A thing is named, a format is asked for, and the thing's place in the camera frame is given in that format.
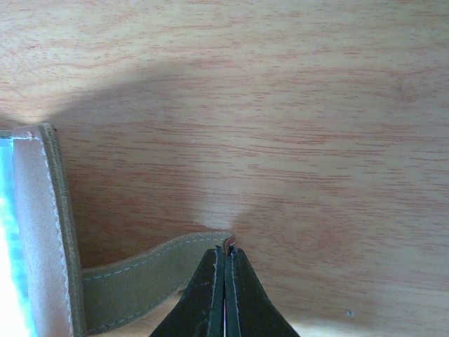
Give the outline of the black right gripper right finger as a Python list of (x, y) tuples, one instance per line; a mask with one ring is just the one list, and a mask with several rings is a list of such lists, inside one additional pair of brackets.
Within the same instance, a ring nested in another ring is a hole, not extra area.
[(297, 336), (270, 301), (243, 249), (224, 257), (226, 336)]

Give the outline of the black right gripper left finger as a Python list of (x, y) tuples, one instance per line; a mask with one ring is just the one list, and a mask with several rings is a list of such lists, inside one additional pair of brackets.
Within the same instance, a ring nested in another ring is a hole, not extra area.
[(153, 336), (224, 335), (225, 270), (219, 246), (208, 249), (179, 302), (153, 331)]

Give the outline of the brown leather card holder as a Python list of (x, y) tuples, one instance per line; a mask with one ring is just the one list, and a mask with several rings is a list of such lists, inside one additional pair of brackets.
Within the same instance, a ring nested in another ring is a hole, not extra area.
[(195, 232), (118, 263), (83, 269), (58, 135), (1, 132), (1, 222), (28, 336), (89, 336), (147, 316), (185, 288), (227, 231)]

